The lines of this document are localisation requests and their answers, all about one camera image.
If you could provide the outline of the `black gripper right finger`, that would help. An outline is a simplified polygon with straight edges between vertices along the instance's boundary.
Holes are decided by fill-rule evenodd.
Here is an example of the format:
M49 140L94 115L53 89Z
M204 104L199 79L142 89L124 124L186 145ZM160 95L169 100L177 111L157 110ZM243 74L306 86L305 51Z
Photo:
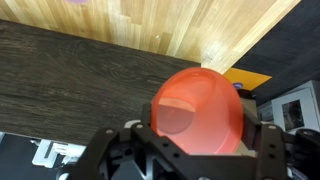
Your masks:
M254 157L241 155L233 163L235 180L320 180L320 132L302 128L294 134L274 124L262 124L246 109L233 112L233 128Z

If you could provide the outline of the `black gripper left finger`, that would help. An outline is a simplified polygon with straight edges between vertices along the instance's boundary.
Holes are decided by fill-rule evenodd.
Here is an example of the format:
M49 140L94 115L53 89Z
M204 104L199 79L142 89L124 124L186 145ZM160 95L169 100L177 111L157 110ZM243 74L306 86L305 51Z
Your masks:
M144 104L141 122L98 130L78 162L66 167L66 180L197 180L199 158L155 134L150 121L151 104Z

